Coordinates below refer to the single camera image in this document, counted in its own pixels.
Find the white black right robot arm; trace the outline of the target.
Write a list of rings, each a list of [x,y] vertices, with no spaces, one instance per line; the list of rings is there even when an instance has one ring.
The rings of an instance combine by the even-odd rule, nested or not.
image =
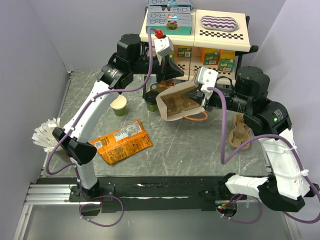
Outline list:
[[[219,181],[213,197],[222,200],[246,195],[258,198],[274,211],[299,212],[305,206],[304,199],[317,194],[318,188],[310,182],[299,159],[286,107],[268,99],[270,78],[258,67],[245,66],[239,69],[230,88],[216,87],[217,80],[217,71],[198,69],[194,79],[197,90],[191,98],[207,110],[221,109],[223,118],[227,111],[242,114],[252,138],[240,147],[259,141],[272,172],[267,177],[228,173]]]

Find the black plastic cup lid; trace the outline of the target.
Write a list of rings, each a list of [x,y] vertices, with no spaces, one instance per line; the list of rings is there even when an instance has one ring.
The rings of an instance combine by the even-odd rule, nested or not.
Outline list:
[[[156,98],[159,94],[160,93],[156,90],[150,90],[145,94],[144,100],[149,105],[156,105],[157,104]]]

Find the green paper coffee cup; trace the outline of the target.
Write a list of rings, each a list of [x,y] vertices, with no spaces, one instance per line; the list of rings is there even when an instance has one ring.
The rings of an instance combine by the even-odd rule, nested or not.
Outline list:
[[[127,114],[127,99],[119,95],[111,104],[114,114],[118,117],[124,117]]]
[[[158,105],[157,103],[152,103],[152,102],[146,102],[147,110],[149,112],[157,112],[158,111]]]

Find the white Cream Bear paper bag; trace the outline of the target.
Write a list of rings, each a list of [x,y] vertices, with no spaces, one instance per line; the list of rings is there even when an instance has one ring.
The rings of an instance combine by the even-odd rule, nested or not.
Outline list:
[[[195,122],[202,122],[208,119],[208,114],[203,106],[193,100],[192,96],[197,96],[195,76],[192,79],[182,82],[173,82],[173,85],[160,92],[155,100],[161,118],[171,122],[180,119],[188,119]]]

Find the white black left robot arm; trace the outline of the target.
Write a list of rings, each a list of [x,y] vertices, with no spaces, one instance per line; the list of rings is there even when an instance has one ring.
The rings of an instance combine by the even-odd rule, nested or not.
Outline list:
[[[133,82],[134,75],[145,75],[146,81],[156,75],[159,82],[182,77],[184,72],[169,57],[173,50],[171,39],[160,30],[155,31],[155,39],[149,36],[148,42],[142,42],[138,34],[123,35],[77,113],[64,127],[53,129],[57,145],[75,167],[81,195],[87,201],[99,195],[99,180],[93,165],[97,148],[89,143],[94,127],[107,107],[129,91],[127,86]]]

